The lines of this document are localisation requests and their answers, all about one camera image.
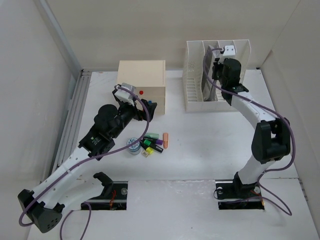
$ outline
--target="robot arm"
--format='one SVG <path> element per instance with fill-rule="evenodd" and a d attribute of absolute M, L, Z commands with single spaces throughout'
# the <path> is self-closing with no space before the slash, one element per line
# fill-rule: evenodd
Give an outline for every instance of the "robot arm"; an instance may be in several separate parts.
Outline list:
<path fill-rule="evenodd" d="M 121 87 L 131 92 L 135 89 L 134 86 L 125 83 Z M 119 108 L 112 104 L 102 106 L 94 117 L 94 125 L 79 142 L 78 147 L 70 157 L 51 176 L 33 190 L 24 189 L 19 193 L 18 199 L 24 210 L 44 190 L 55 181 L 58 181 L 53 188 L 42 195 L 26 212 L 29 219 L 42 233 L 53 229 L 61 220 L 63 210 L 68 209 L 71 204 L 76 203 L 80 206 L 81 203 L 98 196 L 102 191 L 111 191 L 113 181 L 103 172 L 93 175 L 93 178 L 97 180 L 91 179 L 93 181 L 90 184 L 94 186 L 87 187 L 86 192 L 84 192 L 83 186 L 81 186 L 81 191 L 77 187 L 71 189 L 72 184 L 87 171 L 89 166 L 90 169 L 99 169 L 101 157 L 78 165 L 80 161 L 87 159 L 88 156 L 94 157 L 108 153 L 115 145 L 113 139 L 119 136 L 132 119 L 139 121 L 147 120 L 147 114 L 149 114 L 149 119 L 150 121 L 152 120 L 157 103 L 148 103 L 148 101 L 142 99 L 142 103 L 148 110 L 148 112 L 145 112 L 137 109 L 135 100 L 129 93 L 118 89 L 115 89 L 112 93 L 115 100 L 119 103 Z"/>
<path fill-rule="evenodd" d="M 241 64 L 234 59 L 234 46 L 225 46 L 221 56 L 213 63 L 212 78 L 219 81 L 221 88 L 254 101 L 249 90 L 240 83 Z M 238 171 L 232 181 L 232 197 L 244 199 L 257 186 L 258 177 L 275 161 L 290 153 L 290 133 L 281 119 L 275 118 L 264 109 L 240 97 L 222 92 L 223 98 L 237 109 L 255 129 L 251 144 L 252 156 Z"/>

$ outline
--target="purple cable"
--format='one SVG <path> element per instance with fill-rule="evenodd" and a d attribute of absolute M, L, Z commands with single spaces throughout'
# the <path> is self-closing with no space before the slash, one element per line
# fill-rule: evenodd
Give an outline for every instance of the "purple cable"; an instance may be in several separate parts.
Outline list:
<path fill-rule="evenodd" d="M 85 236 L 85 233 L 86 233 L 86 231 L 87 231 L 87 228 L 88 228 L 88 225 L 89 225 L 89 222 L 90 222 L 91 212 L 92 212 L 92 208 L 91 208 L 90 203 L 88 203 L 88 202 L 85 201 L 84 204 L 86 204 L 86 205 L 89 207 L 89 216 L 88 216 L 88 220 L 87 220 L 87 222 L 86 222 L 86 225 L 85 225 L 85 228 L 84 228 L 84 230 L 83 230 L 83 233 L 82 233 L 82 235 L 81 235 L 80 240 L 82 240 L 82 239 L 84 238 L 84 236 Z M 67 218 L 68 218 L 68 217 L 70 216 L 70 214 L 72 214 L 73 212 L 74 212 L 74 211 L 71 210 L 71 211 L 65 216 L 65 218 L 64 218 L 63 221 L 62 221 L 62 224 L 61 224 L 61 227 L 60 227 L 60 233 L 59 233 L 59 235 L 60 235 L 60 240 L 63 240 L 63 239 L 62 239 L 62 228 L 64 227 L 64 224 L 65 224 Z"/>
<path fill-rule="evenodd" d="M 150 123 L 150 114 L 149 114 L 149 111 L 146 107 L 146 105 L 139 99 L 139 97 L 137 95 L 135 95 L 132 91 L 124 88 L 124 87 L 121 87 L 121 86 L 114 86 L 115 89 L 120 89 L 120 90 L 123 90 L 129 94 L 131 94 L 141 105 L 142 105 L 142 108 L 143 110 L 147 113 L 146 114 L 146 126 L 145 126 L 145 130 L 144 132 L 142 133 L 142 135 L 136 140 L 134 141 L 133 143 L 127 145 L 127 146 L 124 146 L 124 147 L 121 147 L 119 149 L 116 149 L 114 151 L 109 151 L 109 152 L 106 152 L 104 154 L 100 154 L 100 155 L 97 155 L 97 156 L 92 156 L 92 157 L 88 157 L 82 161 L 79 161 L 78 163 L 76 163 L 75 165 L 73 165 L 72 167 L 70 167 L 68 169 L 68 171 L 72 171 L 73 169 L 75 169 L 76 167 L 80 166 L 81 164 L 84 164 L 90 160 L 93 160 L 93 159 L 96 159 L 96 158 L 102 158 L 104 156 L 108 156 L 108 155 L 111 155 L 111 154 L 115 154 L 115 153 L 118 153 L 122 150 L 125 150 L 133 145 L 135 145 L 136 143 L 139 143 L 139 141 L 146 135 L 147 131 L 148 131 L 148 128 L 149 128 L 149 123 Z M 43 190 L 43 192 L 41 192 L 38 196 L 36 196 L 30 203 L 29 205 L 23 210 L 22 214 L 20 215 L 19 217 L 19 225 L 22 226 L 22 227 L 28 227 L 28 226 L 31 226 L 32 224 L 34 224 L 33 222 L 30 222 L 30 223 L 27 223 L 27 224 L 24 224 L 22 222 L 23 220 L 23 217 L 26 215 L 27 211 L 31 208 L 31 206 L 33 204 L 36 203 L 36 201 L 38 201 L 38 199 L 40 199 L 46 192 L 49 191 L 49 189 L 51 189 L 54 185 L 56 185 L 61 179 L 63 179 L 67 174 L 68 174 L 68 171 L 66 171 L 64 174 L 62 174 L 60 177 L 58 177 L 53 183 L 51 183 L 45 190 Z M 89 224 L 89 221 L 90 221 L 90 217 L 91 217 L 91 214 L 89 214 L 89 218 L 88 218 L 88 222 L 87 222 L 87 226 Z M 82 234 L 82 237 L 84 236 L 85 232 L 86 232 L 86 229 L 87 229 L 87 226 Z"/>
<path fill-rule="evenodd" d="M 253 197 L 249 197 L 249 198 L 246 198 L 246 199 L 239 199 L 239 200 L 236 200 L 236 201 L 230 201 L 229 203 L 240 203 L 240 202 L 245 202 L 245 201 L 248 201 L 250 199 L 265 199 L 269 202 L 271 202 L 272 204 L 274 204 L 276 207 L 278 207 L 279 209 L 281 209 L 285 214 L 289 215 L 289 216 L 292 216 L 292 212 L 290 210 L 290 208 L 288 207 L 288 205 L 280 198 L 278 197 L 276 194 L 274 194 L 273 192 L 271 192 L 269 189 L 267 189 L 266 187 L 262 186 L 261 183 L 260 183 L 260 180 L 261 178 L 263 177 L 263 175 L 265 173 L 268 173 L 268 172 L 278 172 L 278 171 L 283 171 L 283 170 L 286 170 L 288 169 L 295 161 L 295 157 L 296 157 L 296 140 L 295 140 L 295 136 L 294 136 L 294 133 L 288 123 L 288 121 L 279 113 L 277 113 L 276 111 L 266 107 L 266 106 L 263 106 L 255 101 L 252 101 L 251 99 L 247 98 L 247 97 L 244 97 L 244 96 L 241 96 L 241 95 L 238 95 L 234 92 L 231 92 L 231 91 L 227 91 L 227 90 L 224 90 L 222 89 L 221 87 L 219 87 L 218 85 L 216 85 L 212 79 L 208 76 L 208 73 L 206 72 L 206 68 L 205 68 L 205 60 L 207 58 L 207 56 L 209 55 L 209 53 L 213 52 L 213 51 L 216 51 L 216 50 L 223 50 L 222 48 L 214 48 L 214 49 L 211 49 L 211 50 L 208 50 L 206 52 L 206 54 L 204 55 L 203 57 L 203 62 L 202 62 L 202 67 L 203 67 L 203 72 L 207 78 L 207 80 L 216 88 L 216 89 L 219 89 L 221 92 L 224 92 L 226 94 L 230 94 L 232 96 L 236 96 L 238 98 L 241 98 L 247 102 L 251 102 L 252 104 L 258 106 L 259 108 L 262 108 L 264 110 L 267 110 L 268 112 L 276 115 L 277 117 L 279 117 L 282 122 L 285 124 L 285 126 L 288 128 L 289 130 L 289 133 L 290 133 L 290 136 L 291 136 L 291 141 L 292 141 L 292 155 L 291 155 L 291 160 L 290 162 L 288 163 L 288 165 L 284 166 L 284 167 L 281 167 L 281 168 L 273 168 L 273 169 L 267 169 L 265 170 L 257 179 L 257 183 L 259 184 L 260 188 L 264 189 L 265 191 L 267 191 L 268 193 L 270 193 L 271 195 L 273 195 L 275 198 L 277 198 L 284 206 L 285 208 L 288 210 L 284 210 L 282 207 L 280 207 L 277 203 L 275 203 L 274 201 L 272 201 L 271 199 L 267 198 L 267 197 L 264 197 L 264 196 L 253 196 Z"/>

